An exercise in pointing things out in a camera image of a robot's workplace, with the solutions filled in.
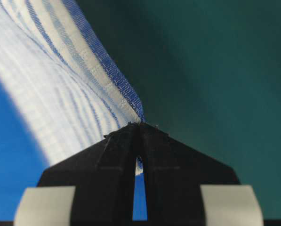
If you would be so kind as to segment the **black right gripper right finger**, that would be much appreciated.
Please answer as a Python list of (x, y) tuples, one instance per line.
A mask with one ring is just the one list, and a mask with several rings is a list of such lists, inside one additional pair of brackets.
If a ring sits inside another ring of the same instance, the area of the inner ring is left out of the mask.
[(156, 226), (260, 226), (253, 188), (235, 171), (148, 124), (143, 141), (148, 219)]

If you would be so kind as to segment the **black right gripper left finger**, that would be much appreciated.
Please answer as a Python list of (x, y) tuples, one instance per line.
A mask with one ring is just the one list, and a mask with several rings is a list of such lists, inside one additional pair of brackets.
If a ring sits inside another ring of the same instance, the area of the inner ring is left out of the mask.
[(45, 169), (27, 188), (16, 226), (118, 226), (132, 220), (138, 125), (112, 132), (85, 150)]

